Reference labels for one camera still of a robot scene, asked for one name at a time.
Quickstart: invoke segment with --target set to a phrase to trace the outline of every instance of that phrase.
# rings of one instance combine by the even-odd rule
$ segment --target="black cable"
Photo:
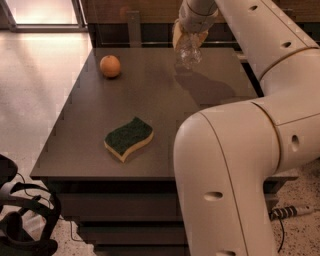
[[[210,8],[209,8],[209,11],[211,10],[211,8],[212,8],[215,4],[216,4],[215,1],[213,1],[213,3],[211,4],[211,6],[210,6]],[[202,27],[203,27],[203,25],[205,24],[205,22],[206,22],[206,20],[207,20],[207,18],[208,18],[208,15],[210,14],[209,11],[208,11],[208,13],[207,13],[204,21],[203,21],[202,24],[201,24],[200,31],[202,30]]]
[[[281,218],[279,217],[278,220],[280,221],[281,228],[282,228],[282,241],[281,241],[280,247],[279,247],[279,249],[278,249],[278,253],[279,253],[279,252],[281,251],[282,246],[283,246],[283,243],[284,243],[285,232],[284,232],[284,226],[283,226],[283,223],[282,223]]]
[[[20,173],[18,173],[18,172],[17,172],[17,174],[21,177],[23,183],[26,184],[26,181],[25,181],[25,179],[23,178],[23,176],[22,176]],[[26,193],[27,196],[34,197],[34,195],[30,195],[25,188],[24,188],[24,192]],[[48,202],[48,208],[50,209],[50,207],[51,207],[50,201],[49,201],[47,198],[42,197],[41,195],[38,195],[38,196],[40,196],[41,199],[43,199],[43,200],[45,200],[45,201]]]
[[[73,238],[73,236],[72,236],[72,221],[70,221],[70,227],[71,227],[71,231],[70,231],[71,239],[72,239],[73,241],[75,241],[75,242],[83,242],[82,240],[78,240],[78,239]]]
[[[17,174],[21,177],[23,183],[26,184],[26,181],[25,181],[24,177],[23,177],[20,173],[17,173]],[[33,195],[28,194],[26,189],[24,189],[24,192],[26,193],[27,196],[34,197]],[[50,208],[50,206],[51,206],[50,201],[49,201],[48,199],[42,197],[41,195],[38,195],[38,196],[39,196],[41,199],[46,200],[46,201],[48,202],[49,208]],[[71,230],[70,230],[71,240],[73,240],[73,241],[75,241],[75,242],[83,242],[82,240],[78,240],[78,239],[73,238],[73,236],[72,236],[72,221],[69,221],[69,222],[70,222],[70,228],[71,228]]]

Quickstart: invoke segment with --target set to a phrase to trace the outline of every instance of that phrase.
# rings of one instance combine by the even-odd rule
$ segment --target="sponge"
[[[104,145],[124,163],[132,152],[147,145],[153,135],[152,127],[135,117],[130,123],[108,133],[104,139]]]

